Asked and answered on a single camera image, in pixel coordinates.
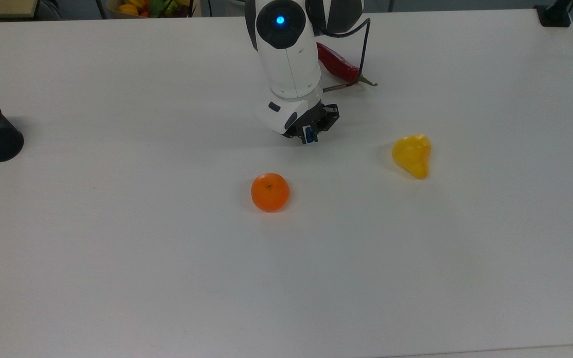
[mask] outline chili pepper stem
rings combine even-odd
[[[359,82],[364,83],[364,84],[371,85],[371,86],[373,86],[374,88],[377,87],[377,84],[373,84],[373,82],[367,80],[366,77],[364,77],[364,75],[360,75],[360,76],[357,78],[357,80],[358,80]]]

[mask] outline fruit bowl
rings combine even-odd
[[[164,17],[187,17],[187,13],[189,8],[186,6],[180,6],[180,4],[185,4],[185,2],[189,2],[189,0],[170,0],[172,1],[171,6],[167,6],[167,11],[164,14],[161,14],[161,18]],[[121,11],[121,6],[124,5],[132,5],[133,3],[143,2],[143,0],[107,0],[105,5],[107,9],[109,9],[109,13],[112,15],[113,18],[149,18],[148,16],[141,16],[137,14],[138,11]],[[200,17],[200,0],[194,0],[193,2],[193,15],[192,17]]]

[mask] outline orange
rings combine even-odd
[[[291,195],[287,181],[280,174],[266,173],[257,177],[251,185],[253,204],[263,211],[280,210]]]

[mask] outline black cable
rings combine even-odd
[[[306,6],[306,16],[309,16],[309,19],[311,18],[311,9],[308,6],[308,1],[307,1],[307,6]],[[362,59],[360,60],[360,69],[359,72],[357,73],[357,77],[356,79],[354,79],[350,84],[345,84],[345,85],[338,85],[338,86],[331,86],[329,88],[325,88],[322,91],[332,91],[332,90],[337,90],[337,89],[345,89],[345,88],[349,88],[350,86],[353,86],[354,84],[356,84],[357,82],[359,82],[360,80],[360,76],[362,75],[362,69],[364,68],[364,58],[366,57],[366,42],[368,41],[368,33],[369,30],[371,29],[371,18],[367,18],[366,20],[364,20],[364,22],[360,23],[360,25],[358,27],[355,27],[355,29],[346,32],[344,34],[334,34],[332,32],[327,32],[327,30],[321,29],[320,26],[314,24],[311,22],[311,24],[313,25],[313,27],[315,27],[317,30],[320,31],[320,34],[326,35],[328,37],[331,38],[348,38],[348,36],[351,36],[353,34],[356,34],[359,30],[362,29],[362,27],[366,26],[366,32],[364,32],[364,44],[362,45]]]

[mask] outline red chili pepper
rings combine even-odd
[[[365,79],[364,76],[360,75],[359,67],[353,66],[348,61],[346,61],[344,57],[337,54],[337,52],[331,50],[327,46],[322,45],[321,43],[318,43],[318,59],[320,59],[330,74],[334,75],[335,77],[339,77],[340,79],[350,84],[352,84],[355,80],[358,80],[371,86],[377,86],[377,84],[373,84],[373,82]]]

